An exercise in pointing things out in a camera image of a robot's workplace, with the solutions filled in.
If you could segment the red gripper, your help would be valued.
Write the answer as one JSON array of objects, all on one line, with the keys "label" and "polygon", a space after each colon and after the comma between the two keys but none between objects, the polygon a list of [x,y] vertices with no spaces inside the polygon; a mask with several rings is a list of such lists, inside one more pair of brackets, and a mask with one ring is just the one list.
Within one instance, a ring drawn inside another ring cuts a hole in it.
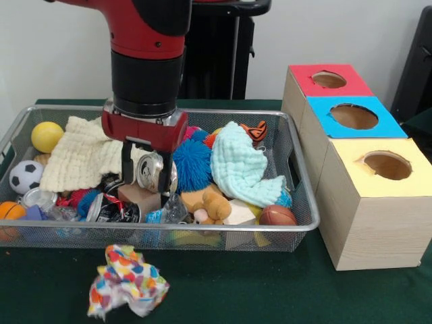
[{"label": "red gripper", "polygon": [[188,115],[176,109],[167,118],[138,119],[127,115],[108,112],[101,117],[106,136],[123,142],[121,150],[121,177],[125,184],[134,181],[134,162],[131,159],[132,142],[150,146],[162,157],[163,168],[159,174],[159,192],[169,195],[171,186],[172,152],[181,144]]}]

